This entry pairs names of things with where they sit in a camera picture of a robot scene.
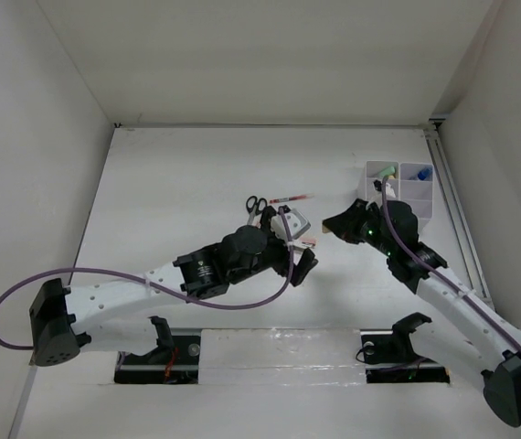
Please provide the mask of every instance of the white tabletop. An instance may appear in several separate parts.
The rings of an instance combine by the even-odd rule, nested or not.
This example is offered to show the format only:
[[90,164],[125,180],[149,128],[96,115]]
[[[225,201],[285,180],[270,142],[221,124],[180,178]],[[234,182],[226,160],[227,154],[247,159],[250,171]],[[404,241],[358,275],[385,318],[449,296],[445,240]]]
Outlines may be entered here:
[[[409,128],[119,128],[77,264],[145,272],[232,233],[246,222],[250,195],[313,192],[290,203],[317,239],[320,262],[303,285],[250,311],[181,304],[143,315],[172,327],[381,328],[421,311],[440,325],[444,319],[392,277],[381,254],[321,233],[322,219],[356,198],[367,160],[431,158],[422,130]],[[434,184],[433,218],[420,238],[468,283]],[[96,281],[104,279],[75,277],[75,284]],[[214,300],[249,303],[281,284],[265,272]],[[89,353],[40,369],[19,437],[521,437],[457,377],[452,386],[121,386],[112,384],[114,361],[114,353]]]

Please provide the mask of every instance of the red pen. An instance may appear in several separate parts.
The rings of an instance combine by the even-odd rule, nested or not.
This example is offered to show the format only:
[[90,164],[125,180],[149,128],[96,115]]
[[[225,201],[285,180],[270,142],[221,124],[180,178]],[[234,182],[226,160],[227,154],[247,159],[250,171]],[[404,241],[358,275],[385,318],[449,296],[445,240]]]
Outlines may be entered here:
[[308,199],[308,198],[313,198],[313,197],[314,197],[314,194],[303,194],[303,195],[296,195],[295,197],[275,198],[275,199],[270,199],[269,204],[286,203],[287,201],[295,201],[297,199]]

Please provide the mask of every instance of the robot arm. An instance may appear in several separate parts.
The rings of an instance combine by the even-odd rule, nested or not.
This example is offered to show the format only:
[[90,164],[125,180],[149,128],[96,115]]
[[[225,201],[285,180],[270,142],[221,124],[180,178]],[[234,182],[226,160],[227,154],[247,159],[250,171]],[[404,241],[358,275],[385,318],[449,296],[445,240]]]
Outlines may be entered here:
[[[298,230],[299,224],[309,224],[295,209],[284,207],[280,216],[274,208],[267,207],[258,228],[242,226],[221,242],[179,256],[147,273],[130,276],[141,282],[113,281],[70,288],[64,287],[59,278],[45,282],[29,309],[35,364],[57,365],[88,350],[123,350],[136,355],[157,350],[168,353],[173,349],[173,340],[165,319],[151,317],[150,321],[127,322],[120,317],[154,306],[177,304],[177,299],[189,303],[216,297],[225,294],[231,284],[269,268],[287,277],[292,252],[283,220],[293,230],[292,239],[304,231]],[[313,252],[305,249],[293,266],[291,284],[299,285],[316,264]]]
[[[393,276],[433,305],[461,334],[437,328],[429,317],[416,313],[397,322],[381,346],[369,349],[374,353],[385,349],[407,361],[418,357],[438,361],[481,391],[502,421],[511,426],[521,425],[521,353],[510,340],[490,327],[477,309],[497,322],[520,346],[521,330],[482,302],[439,254],[419,241],[417,217],[408,204],[389,201],[388,214],[409,250],[457,285],[459,291],[454,292],[443,280],[411,259],[393,237],[377,203],[357,199],[345,212],[324,220],[323,225],[345,242],[365,242],[384,253]],[[376,357],[368,356],[366,362],[376,364]]]

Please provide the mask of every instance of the scissors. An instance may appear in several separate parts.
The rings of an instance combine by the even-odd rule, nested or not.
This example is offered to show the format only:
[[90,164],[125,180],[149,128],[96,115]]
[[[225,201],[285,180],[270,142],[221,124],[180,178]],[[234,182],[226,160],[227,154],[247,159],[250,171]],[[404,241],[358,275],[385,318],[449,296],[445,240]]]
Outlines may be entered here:
[[250,214],[247,225],[252,224],[254,217],[260,215],[268,205],[269,203],[266,198],[258,198],[254,195],[250,196],[249,199],[246,200],[246,211]]

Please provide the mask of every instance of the black scissors handle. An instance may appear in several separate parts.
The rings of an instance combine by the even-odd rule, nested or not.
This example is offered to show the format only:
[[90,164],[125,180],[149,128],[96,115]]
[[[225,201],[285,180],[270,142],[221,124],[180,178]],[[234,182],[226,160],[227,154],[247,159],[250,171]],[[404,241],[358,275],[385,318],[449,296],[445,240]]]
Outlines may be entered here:
[[269,203],[266,198],[258,198],[252,195],[246,200],[246,211],[249,213],[254,211],[255,215],[260,215],[267,206],[269,206]]

